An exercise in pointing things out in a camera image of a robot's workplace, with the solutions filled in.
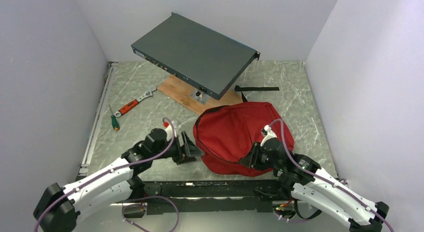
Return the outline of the red backpack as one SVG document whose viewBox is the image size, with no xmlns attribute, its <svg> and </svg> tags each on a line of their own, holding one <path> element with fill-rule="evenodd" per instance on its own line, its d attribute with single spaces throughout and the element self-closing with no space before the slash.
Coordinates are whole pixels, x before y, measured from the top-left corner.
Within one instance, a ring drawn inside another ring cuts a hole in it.
<svg viewBox="0 0 424 232">
<path fill-rule="evenodd" d="M 295 141 L 286 124 L 274 123 L 281 116 L 269 102 L 242 102 L 205 110 L 193 126 L 198 148 L 204 152 L 202 161 L 207 168 L 222 175 L 256 177 L 272 169 L 263 166 L 254 169 L 239 161 L 251 151 L 254 143 L 263 140 L 262 129 L 270 125 L 277 135 L 278 148 L 287 147 L 291 153 Z"/>
</svg>

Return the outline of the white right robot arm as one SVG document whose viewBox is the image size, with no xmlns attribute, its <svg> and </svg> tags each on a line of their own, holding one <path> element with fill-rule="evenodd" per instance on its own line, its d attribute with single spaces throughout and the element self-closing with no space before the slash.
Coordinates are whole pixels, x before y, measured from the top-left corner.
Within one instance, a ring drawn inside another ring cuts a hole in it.
<svg viewBox="0 0 424 232">
<path fill-rule="evenodd" d="M 255 142 L 239 164 L 256 170 L 273 169 L 275 192 L 281 199 L 290 196 L 324 212 L 349 231 L 381 231 L 389 206 L 370 201 L 333 178 L 317 162 L 302 154 L 292 154 L 282 142 L 272 138 Z"/>
</svg>

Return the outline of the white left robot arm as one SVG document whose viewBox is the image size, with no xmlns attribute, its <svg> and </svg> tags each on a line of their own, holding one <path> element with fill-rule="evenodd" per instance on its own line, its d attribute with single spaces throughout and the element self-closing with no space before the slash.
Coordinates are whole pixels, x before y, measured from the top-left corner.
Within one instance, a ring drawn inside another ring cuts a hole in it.
<svg viewBox="0 0 424 232">
<path fill-rule="evenodd" d="M 119 201 L 136 202 L 146 195 L 139 174 L 151 168 L 154 160 L 172 158 L 180 165 L 203 155 L 185 132 L 178 136 L 171 127 L 153 129 L 105 168 L 64 186 L 48 186 L 33 212 L 34 230 L 73 231 L 99 209 Z"/>
</svg>

